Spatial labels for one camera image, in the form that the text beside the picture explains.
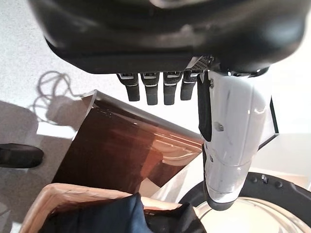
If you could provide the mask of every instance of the white floor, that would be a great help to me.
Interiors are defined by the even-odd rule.
[[[311,38],[310,33],[308,29],[306,38]],[[311,132],[307,107],[311,98],[305,97],[311,86],[310,45],[305,39],[296,54],[276,64],[267,75],[279,128],[285,133]],[[72,93],[65,79],[70,80]],[[40,189],[52,180],[81,124],[77,96],[98,89],[128,101],[125,87],[115,75],[85,73],[53,54],[25,0],[0,0],[0,82],[0,143],[29,144],[45,152],[38,168],[0,168],[0,232],[15,233]],[[199,132],[195,89],[191,101],[176,100],[174,106],[164,106],[161,94],[159,105],[148,106],[142,86],[140,91],[141,101],[130,104]],[[158,92],[163,93],[161,85]]]

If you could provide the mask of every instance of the screw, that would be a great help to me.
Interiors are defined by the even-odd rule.
[[[213,89],[214,88],[214,80],[210,79],[210,88]]]
[[[277,182],[275,183],[275,186],[276,186],[276,188],[281,188],[281,187],[283,187],[283,183],[280,182],[280,181],[277,181]]]
[[[261,180],[264,182],[264,183],[268,183],[268,178],[266,175],[261,175]]]
[[[257,178],[256,177],[253,177],[252,179],[251,179],[251,182],[253,182],[253,183],[257,183]]]

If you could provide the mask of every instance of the black rim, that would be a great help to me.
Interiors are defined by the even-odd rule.
[[[203,182],[193,187],[179,203],[193,206],[205,199]],[[311,192],[278,177],[249,172],[239,197],[265,200],[291,212],[311,227]]]

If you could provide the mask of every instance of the robotic hand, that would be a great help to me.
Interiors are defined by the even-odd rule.
[[[310,0],[29,0],[48,45],[95,74],[117,73],[129,100],[182,100],[198,78],[199,129],[205,140],[207,201],[216,210],[238,197],[256,153],[266,104],[247,81],[292,54]]]

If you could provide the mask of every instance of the gray floor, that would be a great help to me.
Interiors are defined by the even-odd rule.
[[[0,168],[0,232],[15,233],[38,192],[51,182],[82,122],[84,107],[78,96],[99,89],[127,102],[127,95],[115,75],[85,73],[53,54],[25,0],[0,0],[0,32],[0,143],[33,145],[45,153],[44,162],[38,168]],[[304,61],[301,55],[305,54],[304,50],[300,51],[295,57],[296,67]],[[285,66],[288,63],[293,65],[292,60],[287,60]],[[287,74],[288,68],[281,65],[272,69],[271,76],[281,68],[285,73],[275,77],[276,86],[287,83],[284,80],[292,81]],[[307,80],[301,71],[299,75],[304,75],[300,79],[302,87],[310,87],[309,77]],[[280,88],[275,91],[277,113],[286,116],[280,120],[280,127],[286,131],[286,126],[290,125],[288,131],[299,131],[302,122],[307,122],[311,114],[303,109],[301,115],[288,116],[288,106],[280,101],[287,97],[290,87],[285,87],[285,91]],[[162,95],[159,95],[161,104],[147,106],[144,89],[142,86],[140,89],[141,101],[132,105],[199,132],[196,90],[191,101],[176,101],[174,106],[167,107],[162,104]],[[307,92],[307,89],[302,88],[301,92]],[[305,129],[311,132],[310,125]]]

